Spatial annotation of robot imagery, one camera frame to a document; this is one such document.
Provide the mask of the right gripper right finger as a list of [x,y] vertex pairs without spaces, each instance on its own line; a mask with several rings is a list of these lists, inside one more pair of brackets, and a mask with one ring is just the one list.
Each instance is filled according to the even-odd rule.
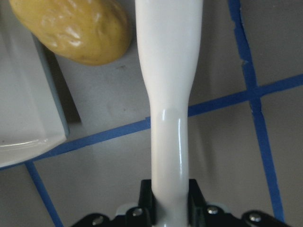
[[191,227],[290,227],[260,210],[244,212],[235,217],[223,206],[206,202],[195,179],[189,180],[188,217]]

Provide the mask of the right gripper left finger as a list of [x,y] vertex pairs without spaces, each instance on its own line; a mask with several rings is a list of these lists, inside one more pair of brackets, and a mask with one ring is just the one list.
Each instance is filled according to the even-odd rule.
[[88,214],[73,227],[152,227],[156,223],[155,198],[152,181],[141,180],[138,205],[129,208],[125,214],[118,214],[114,219],[101,213]]

